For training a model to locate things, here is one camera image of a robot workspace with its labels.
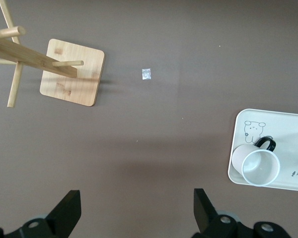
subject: mug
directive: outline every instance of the mug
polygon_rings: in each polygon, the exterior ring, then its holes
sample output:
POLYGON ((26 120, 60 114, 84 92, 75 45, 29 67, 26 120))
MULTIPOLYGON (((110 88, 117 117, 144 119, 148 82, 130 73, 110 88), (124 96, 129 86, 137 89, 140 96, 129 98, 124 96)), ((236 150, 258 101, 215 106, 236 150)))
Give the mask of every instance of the mug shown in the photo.
POLYGON ((270 137, 260 138, 255 145, 243 144, 232 154, 233 167, 253 186, 267 186, 280 172, 280 162, 273 153, 276 143, 270 137), (269 142, 267 149, 260 147, 269 142))

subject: wooden base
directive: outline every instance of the wooden base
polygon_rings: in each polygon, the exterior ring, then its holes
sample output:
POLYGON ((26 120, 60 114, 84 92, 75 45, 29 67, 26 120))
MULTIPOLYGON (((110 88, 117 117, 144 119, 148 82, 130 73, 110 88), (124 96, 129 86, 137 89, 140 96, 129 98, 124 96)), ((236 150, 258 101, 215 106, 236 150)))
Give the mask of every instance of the wooden base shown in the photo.
POLYGON ((51 39, 46 55, 58 61, 82 60, 84 65, 74 66, 77 68, 77 78, 44 71, 40 87, 41 94, 85 106, 93 106, 96 102, 105 60, 104 52, 51 39))

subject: white tray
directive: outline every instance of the white tray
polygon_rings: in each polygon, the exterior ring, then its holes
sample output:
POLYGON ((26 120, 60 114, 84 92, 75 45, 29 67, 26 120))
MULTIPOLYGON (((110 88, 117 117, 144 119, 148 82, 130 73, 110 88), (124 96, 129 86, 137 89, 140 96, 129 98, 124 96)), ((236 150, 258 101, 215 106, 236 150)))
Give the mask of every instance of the white tray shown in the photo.
POLYGON ((276 142, 274 153, 280 160, 277 179, 267 187, 298 191, 298 114, 245 109, 235 122, 235 130, 228 165, 228 176, 237 184, 248 184, 233 167, 232 153, 242 144, 254 144, 263 136, 276 142))

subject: cartoon bear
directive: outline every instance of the cartoon bear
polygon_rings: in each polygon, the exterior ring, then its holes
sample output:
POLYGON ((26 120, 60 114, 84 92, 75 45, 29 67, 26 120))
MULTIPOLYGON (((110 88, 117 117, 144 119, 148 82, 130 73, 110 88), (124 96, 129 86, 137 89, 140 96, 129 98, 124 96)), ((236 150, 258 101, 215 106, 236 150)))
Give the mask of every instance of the cartoon bear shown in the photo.
POLYGON ((260 139, 260 135, 263 133, 264 126, 266 126, 263 122, 256 121, 246 121, 245 122, 245 141, 247 143, 256 143, 260 139))

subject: mug handle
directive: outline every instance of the mug handle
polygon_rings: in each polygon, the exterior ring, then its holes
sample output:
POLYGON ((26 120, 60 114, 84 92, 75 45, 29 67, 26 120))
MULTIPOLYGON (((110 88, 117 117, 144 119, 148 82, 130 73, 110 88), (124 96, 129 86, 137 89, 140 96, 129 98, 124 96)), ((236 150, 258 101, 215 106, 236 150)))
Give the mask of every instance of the mug handle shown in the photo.
POLYGON ((269 150, 269 151, 273 152, 274 149, 275 149, 275 147, 276 147, 276 142, 275 142, 273 139, 271 139, 271 138, 269 138, 269 137, 267 137, 267 136, 264 136, 264 137, 260 138, 260 139, 255 143, 255 146, 257 146, 257 147, 261 147, 261 146, 262 146, 265 142, 267 142, 267 141, 269 141, 269 146, 267 147, 266 150, 269 150))

